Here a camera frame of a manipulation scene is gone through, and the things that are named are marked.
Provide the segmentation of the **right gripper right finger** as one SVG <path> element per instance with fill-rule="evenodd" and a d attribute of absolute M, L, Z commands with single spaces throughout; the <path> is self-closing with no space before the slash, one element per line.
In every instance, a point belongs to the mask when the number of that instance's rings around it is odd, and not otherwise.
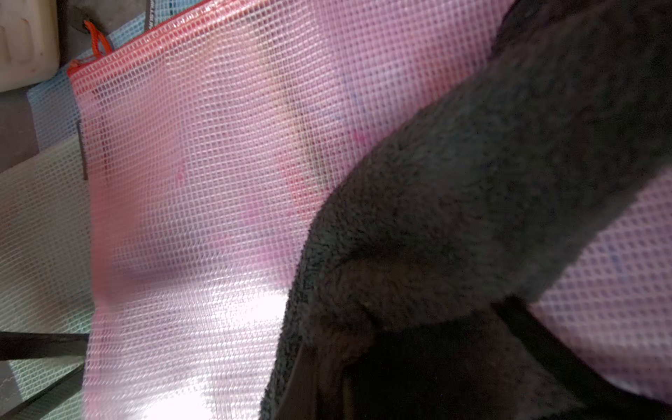
<path fill-rule="evenodd" d="M 493 310 L 528 353 L 583 404 L 554 419 L 670 419 L 671 406 L 609 383 L 565 346 L 517 297 L 494 303 Z"/>

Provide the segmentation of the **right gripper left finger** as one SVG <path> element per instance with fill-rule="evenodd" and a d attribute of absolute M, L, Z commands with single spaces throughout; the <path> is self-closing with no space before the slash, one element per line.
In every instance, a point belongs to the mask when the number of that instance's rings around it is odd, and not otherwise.
<path fill-rule="evenodd" d="M 345 419 L 344 369 L 302 344 L 273 419 Z"/>

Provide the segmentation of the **dark grey cloth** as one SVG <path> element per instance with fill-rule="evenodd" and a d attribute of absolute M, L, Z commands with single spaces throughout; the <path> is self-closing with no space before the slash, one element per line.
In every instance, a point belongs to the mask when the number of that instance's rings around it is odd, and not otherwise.
<path fill-rule="evenodd" d="M 318 210 L 261 418 L 278 414 L 302 345 L 328 391 L 378 332 L 538 296 L 670 165 L 670 2 L 514 3 L 486 65 Z"/>

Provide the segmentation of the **pink mesh document bag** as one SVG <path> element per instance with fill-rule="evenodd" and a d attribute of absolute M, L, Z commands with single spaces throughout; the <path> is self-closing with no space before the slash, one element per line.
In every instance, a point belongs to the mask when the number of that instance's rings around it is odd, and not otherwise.
<path fill-rule="evenodd" d="M 316 214 L 383 139 L 483 68 L 518 1 L 204 1 L 71 83 L 89 178 L 87 419 L 263 419 Z M 528 310 L 671 406 L 671 165 Z M 493 304 L 377 332 L 345 419 L 554 419 L 583 404 Z"/>

